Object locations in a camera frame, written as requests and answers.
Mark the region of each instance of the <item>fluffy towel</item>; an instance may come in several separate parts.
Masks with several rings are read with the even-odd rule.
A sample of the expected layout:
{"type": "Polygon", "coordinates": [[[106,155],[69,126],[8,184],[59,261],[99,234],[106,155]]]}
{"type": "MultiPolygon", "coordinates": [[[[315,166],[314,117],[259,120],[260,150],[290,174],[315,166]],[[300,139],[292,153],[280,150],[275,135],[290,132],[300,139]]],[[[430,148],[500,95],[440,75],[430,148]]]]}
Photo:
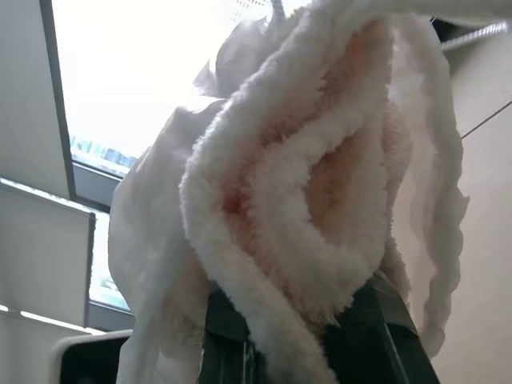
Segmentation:
{"type": "Polygon", "coordinates": [[[418,240],[408,272],[435,270],[411,308],[438,352],[458,284],[462,145],[435,32],[403,12],[510,15],[483,4],[323,0],[235,29],[114,195],[110,268],[136,317],[119,384],[195,381],[211,282],[274,382],[336,383],[315,333],[377,270],[407,300],[404,212],[418,240]]]}

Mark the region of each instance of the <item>bright light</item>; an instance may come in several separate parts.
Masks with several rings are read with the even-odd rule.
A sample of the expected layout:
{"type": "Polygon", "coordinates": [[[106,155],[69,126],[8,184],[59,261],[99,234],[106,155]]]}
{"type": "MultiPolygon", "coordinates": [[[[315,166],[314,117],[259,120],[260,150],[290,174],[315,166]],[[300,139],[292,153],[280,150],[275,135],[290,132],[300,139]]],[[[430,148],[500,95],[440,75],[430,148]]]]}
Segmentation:
{"type": "Polygon", "coordinates": [[[30,312],[25,312],[22,310],[20,315],[24,318],[31,318],[32,320],[37,320],[38,322],[46,322],[48,324],[53,324],[55,326],[61,326],[63,328],[68,328],[70,330],[77,330],[79,332],[85,332],[87,334],[104,334],[105,332],[101,332],[100,330],[94,330],[92,328],[83,328],[81,326],[76,326],[74,324],[69,324],[68,322],[60,322],[59,320],[53,320],[52,318],[45,318],[44,316],[39,316],[38,314],[31,314],[30,312]]]}

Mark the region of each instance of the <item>black stand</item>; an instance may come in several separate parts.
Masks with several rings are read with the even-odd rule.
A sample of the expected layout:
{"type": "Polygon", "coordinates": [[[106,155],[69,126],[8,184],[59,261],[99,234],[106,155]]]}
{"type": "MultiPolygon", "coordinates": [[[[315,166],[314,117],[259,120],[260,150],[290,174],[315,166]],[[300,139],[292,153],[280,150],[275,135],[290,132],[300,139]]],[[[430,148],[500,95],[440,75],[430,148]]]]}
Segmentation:
{"type": "MultiPolygon", "coordinates": [[[[342,384],[439,384],[399,294],[374,276],[322,344],[342,384]]],[[[270,384],[244,318],[221,291],[210,296],[199,384],[270,384]]]]}

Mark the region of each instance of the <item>towel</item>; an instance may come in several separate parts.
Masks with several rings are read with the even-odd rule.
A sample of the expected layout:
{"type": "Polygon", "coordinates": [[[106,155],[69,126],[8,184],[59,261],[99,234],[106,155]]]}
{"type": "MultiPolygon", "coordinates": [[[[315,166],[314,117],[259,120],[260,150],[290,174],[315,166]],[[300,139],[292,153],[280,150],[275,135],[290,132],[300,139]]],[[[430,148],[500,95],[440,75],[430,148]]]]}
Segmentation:
{"type": "Polygon", "coordinates": [[[380,271],[429,356],[459,280],[462,143],[428,18],[504,1],[323,0],[244,22],[114,193],[112,276],[136,318],[118,383],[192,383],[220,287],[273,382],[336,379],[318,332],[380,271]]]}

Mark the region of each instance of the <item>white fabric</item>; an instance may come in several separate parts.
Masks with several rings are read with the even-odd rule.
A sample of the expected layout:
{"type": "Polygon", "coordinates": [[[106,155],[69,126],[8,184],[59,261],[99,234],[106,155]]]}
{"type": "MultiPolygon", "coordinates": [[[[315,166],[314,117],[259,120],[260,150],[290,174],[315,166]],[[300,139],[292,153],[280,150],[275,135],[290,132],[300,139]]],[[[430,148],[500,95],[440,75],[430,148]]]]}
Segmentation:
{"type": "MultiPolygon", "coordinates": [[[[110,213],[110,270],[137,319],[132,337],[122,348],[118,383],[194,382],[210,292],[205,273],[246,317],[275,381],[335,382],[305,322],[328,322],[334,310],[350,303],[353,292],[379,265],[386,268],[387,255],[397,255],[388,248],[393,242],[386,211],[390,202],[393,206],[390,180],[402,179],[401,172],[394,174],[402,164],[395,164],[393,157],[386,156],[389,151],[381,148],[379,138],[390,137],[383,128],[389,122],[377,118],[380,113],[386,116],[387,98],[398,106],[414,143],[410,168],[393,206],[393,234],[411,277],[411,309],[422,340],[430,355],[438,352],[450,312],[450,294],[458,284],[462,246],[458,226],[466,208],[457,189],[462,146],[455,129],[447,66],[428,21],[408,14],[386,16],[404,10],[469,16],[484,10],[511,14],[508,2],[482,4],[462,0],[322,1],[281,26],[270,25],[267,31],[264,22],[235,29],[217,60],[198,76],[189,101],[176,109],[155,144],[115,192],[110,213]],[[361,34],[363,53],[350,51],[353,33],[375,19],[381,21],[361,34]],[[392,36],[387,37],[387,30],[392,36]],[[283,132],[276,150],[262,152],[262,165],[257,168],[265,169],[265,161],[276,167],[256,172],[255,180],[260,182],[248,189],[258,204],[248,215],[254,214],[255,222],[268,219],[269,227],[278,229],[254,235],[257,249],[260,244],[270,246],[268,254],[276,256],[270,261],[282,276],[265,273],[259,251],[251,255],[255,259],[246,252],[253,243],[240,243],[243,223],[230,222],[222,202],[230,195],[230,186],[245,193],[243,186],[233,183],[234,175],[240,174],[243,159],[261,140],[276,108],[286,104],[291,95],[300,94],[294,93],[297,86],[314,88],[308,81],[342,57],[347,45],[356,63],[362,55],[360,63],[366,65],[368,74],[350,78],[340,91],[341,100],[344,94],[353,95],[353,100],[321,111],[318,120],[310,122],[304,110],[292,108],[294,118],[304,114],[296,122],[307,123],[296,134],[283,132]],[[392,63],[391,72],[384,65],[386,60],[392,63]],[[369,155],[355,165],[357,174],[374,173],[360,178],[355,187],[365,191],[355,194],[354,202],[360,208],[333,218],[358,240],[348,239],[341,248],[333,248],[324,239],[327,232],[320,230],[318,236],[309,223],[307,211],[314,208],[315,200],[306,201],[304,188],[310,175],[315,175],[313,166],[352,135],[364,144],[354,153],[369,155]],[[348,218],[360,220],[361,225],[355,226],[358,230],[348,226],[348,218]],[[411,236],[401,232],[409,227],[415,235],[412,245],[411,236]],[[353,251],[363,258],[354,257],[353,251]],[[310,256],[316,253],[320,253],[320,262],[310,256]],[[287,255],[295,259],[290,262],[287,255]],[[322,265],[324,259],[333,263],[332,272],[331,264],[322,265]],[[432,275],[427,270],[418,274],[418,266],[428,266],[432,275]],[[283,277],[291,282],[291,293],[282,284],[283,277]],[[430,293],[425,294],[430,278],[430,293]],[[324,296],[318,293],[333,286],[337,294],[321,300],[324,296]]],[[[358,73],[357,67],[347,65],[346,70],[358,73]]],[[[316,97],[314,92],[305,95],[316,97]]],[[[292,106],[310,102],[294,98],[292,106]]],[[[257,228],[264,228],[265,223],[257,228]]],[[[334,238],[343,239],[343,233],[337,233],[334,238]]],[[[399,260],[394,259],[389,274],[399,267],[399,260]]],[[[402,274],[398,272],[392,280],[405,296],[402,274]]]]}

